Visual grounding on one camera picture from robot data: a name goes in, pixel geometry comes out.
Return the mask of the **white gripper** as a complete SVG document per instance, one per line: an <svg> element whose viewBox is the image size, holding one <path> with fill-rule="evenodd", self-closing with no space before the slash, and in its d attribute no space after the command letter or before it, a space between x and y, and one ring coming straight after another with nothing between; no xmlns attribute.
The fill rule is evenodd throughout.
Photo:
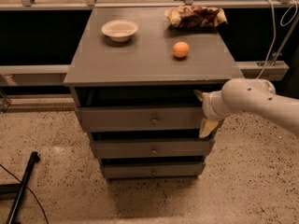
<svg viewBox="0 0 299 224"><path fill-rule="evenodd" d="M205 118L202 119L199 137L208 137L219 125L217 120L225 119L233 114L223 101L220 91L203 92L194 90L197 99L202 103Z"/></svg>

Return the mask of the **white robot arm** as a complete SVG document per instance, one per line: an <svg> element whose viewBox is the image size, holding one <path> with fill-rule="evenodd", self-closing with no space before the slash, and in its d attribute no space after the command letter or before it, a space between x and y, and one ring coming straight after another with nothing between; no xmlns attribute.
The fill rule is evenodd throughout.
<svg viewBox="0 0 299 224"><path fill-rule="evenodd" d="M242 112L263 117L290 133L299 135L299 100L276 94L265 79L235 78L220 91L194 91L202 102L204 117L199 137L208 137L227 117Z"/></svg>

